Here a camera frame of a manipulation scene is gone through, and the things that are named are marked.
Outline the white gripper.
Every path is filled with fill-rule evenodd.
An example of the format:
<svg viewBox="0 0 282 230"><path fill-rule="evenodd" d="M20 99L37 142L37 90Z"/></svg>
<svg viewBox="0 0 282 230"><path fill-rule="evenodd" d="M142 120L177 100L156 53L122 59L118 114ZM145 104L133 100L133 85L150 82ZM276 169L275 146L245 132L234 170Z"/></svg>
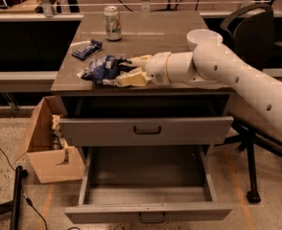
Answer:
<svg viewBox="0 0 282 230"><path fill-rule="evenodd" d="M128 59L129 66L139 67L127 73L121 73L116 81L120 86L145 86L150 81L153 84L170 84L167 74L167 61L170 52L144 55Z"/></svg>

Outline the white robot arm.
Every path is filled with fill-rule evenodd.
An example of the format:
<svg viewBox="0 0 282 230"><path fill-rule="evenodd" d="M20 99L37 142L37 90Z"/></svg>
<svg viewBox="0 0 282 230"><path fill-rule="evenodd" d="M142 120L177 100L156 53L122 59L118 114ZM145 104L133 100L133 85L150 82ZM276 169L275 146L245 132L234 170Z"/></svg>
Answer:
<svg viewBox="0 0 282 230"><path fill-rule="evenodd" d="M282 82L251 67L217 40L204 41L192 52L157 53L130 62L135 68L116 78L121 86L229 86L282 133Z"/></svg>

